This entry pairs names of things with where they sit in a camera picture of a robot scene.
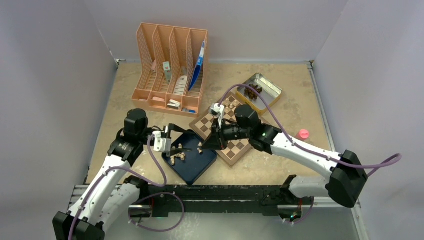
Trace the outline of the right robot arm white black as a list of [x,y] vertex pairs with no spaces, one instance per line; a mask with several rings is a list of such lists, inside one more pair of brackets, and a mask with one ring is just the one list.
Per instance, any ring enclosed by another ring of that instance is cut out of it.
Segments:
[[353,208],[357,203],[368,176],[354,152],[338,153],[297,142],[284,130],[263,123],[247,104],[235,108],[235,121],[224,118],[224,105],[216,103],[209,112],[213,123],[202,149],[223,151],[229,141],[248,140],[259,152],[290,159],[319,174],[318,177],[288,177],[280,191],[284,202],[292,204],[304,197],[328,197],[346,208]]

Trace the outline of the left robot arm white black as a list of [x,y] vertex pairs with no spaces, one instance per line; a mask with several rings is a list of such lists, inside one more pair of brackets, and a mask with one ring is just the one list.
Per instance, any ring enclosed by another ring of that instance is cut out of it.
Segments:
[[[167,186],[165,171],[153,152],[174,155],[181,148],[171,146],[172,132],[187,130],[170,123],[164,128],[149,127],[143,109],[131,109],[124,126],[111,143],[103,165],[93,182],[67,212],[59,211],[52,220],[58,240],[103,240],[107,228],[133,203],[142,205],[149,199],[149,187]],[[132,170],[132,166],[147,150],[163,177],[154,182]]]

